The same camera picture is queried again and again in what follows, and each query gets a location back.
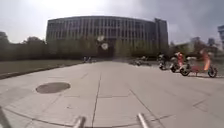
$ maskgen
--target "tree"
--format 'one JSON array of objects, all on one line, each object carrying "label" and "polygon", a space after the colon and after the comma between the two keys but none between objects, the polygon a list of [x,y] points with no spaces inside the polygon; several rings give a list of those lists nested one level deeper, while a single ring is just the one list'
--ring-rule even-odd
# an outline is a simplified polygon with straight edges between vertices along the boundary
[{"label": "tree", "polygon": [[26,44],[29,53],[29,59],[40,59],[44,58],[46,55],[46,43],[44,40],[41,40],[38,37],[28,37],[27,40],[23,41],[23,44]]},{"label": "tree", "polygon": [[5,60],[7,56],[7,46],[9,45],[8,36],[0,31],[0,60]]}]

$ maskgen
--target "building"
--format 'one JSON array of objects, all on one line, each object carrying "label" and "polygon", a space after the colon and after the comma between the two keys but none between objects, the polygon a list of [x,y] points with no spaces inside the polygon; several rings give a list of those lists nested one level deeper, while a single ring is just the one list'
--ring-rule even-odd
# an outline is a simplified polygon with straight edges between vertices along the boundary
[{"label": "building", "polygon": [[222,48],[224,49],[224,25],[218,27],[220,38],[222,41]]},{"label": "building", "polygon": [[119,41],[135,46],[148,43],[154,53],[168,51],[167,22],[114,16],[81,16],[48,21],[46,40],[104,36],[110,46]]}]

